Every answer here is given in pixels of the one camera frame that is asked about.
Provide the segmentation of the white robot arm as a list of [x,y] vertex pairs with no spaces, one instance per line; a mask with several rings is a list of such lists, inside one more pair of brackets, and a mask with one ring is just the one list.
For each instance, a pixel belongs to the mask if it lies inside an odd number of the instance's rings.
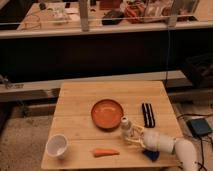
[[136,125],[123,128],[122,133],[127,142],[138,144],[144,149],[175,154],[184,171],[198,171],[197,150],[189,140]]

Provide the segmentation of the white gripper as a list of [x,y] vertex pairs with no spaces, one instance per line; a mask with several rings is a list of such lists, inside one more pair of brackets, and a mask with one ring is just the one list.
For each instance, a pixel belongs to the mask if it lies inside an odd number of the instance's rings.
[[[145,131],[143,126],[133,124],[132,130],[138,134],[142,134]],[[174,149],[175,139],[166,134],[148,130],[144,132],[143,141],[141,139],[133,140],[127,138],[126,141],[130,144],[139,145],[141,148],[147,148],[151,151],[160,151],[166,153],[172,153]]]

